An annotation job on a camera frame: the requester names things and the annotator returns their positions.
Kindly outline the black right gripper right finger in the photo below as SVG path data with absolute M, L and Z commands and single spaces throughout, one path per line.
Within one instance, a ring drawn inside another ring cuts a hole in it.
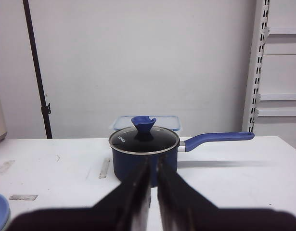
M 213 220 L 218 208 L 161 158 L 157 165 L 157 197 L 163 230 L 218 231 Z

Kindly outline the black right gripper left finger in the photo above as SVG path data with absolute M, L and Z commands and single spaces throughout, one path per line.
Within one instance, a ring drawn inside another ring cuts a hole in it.
M 92 207 L 97 231 L 145 231 L 151 203 L 150 164 L 144 159 Z

